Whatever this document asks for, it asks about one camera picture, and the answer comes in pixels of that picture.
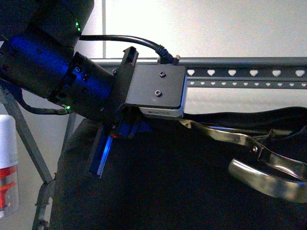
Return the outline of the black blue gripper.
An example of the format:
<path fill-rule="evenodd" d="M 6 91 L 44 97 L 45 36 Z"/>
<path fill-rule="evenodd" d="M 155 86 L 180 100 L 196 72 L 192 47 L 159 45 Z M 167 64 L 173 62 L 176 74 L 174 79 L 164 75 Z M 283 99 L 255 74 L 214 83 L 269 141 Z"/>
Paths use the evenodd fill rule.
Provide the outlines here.
<path fill-rule="evenodd" d="M 77 52 L 62 81 L 50 94 L 51 102 L 98 123 L 85 167 L 93 177 L 102 176 L 114 139 L 133 138 L 142 129 L 140 109 L 126 102 L 138 55 L 137 51 L 126 51 L 120 66 L 108 72 Z"/>

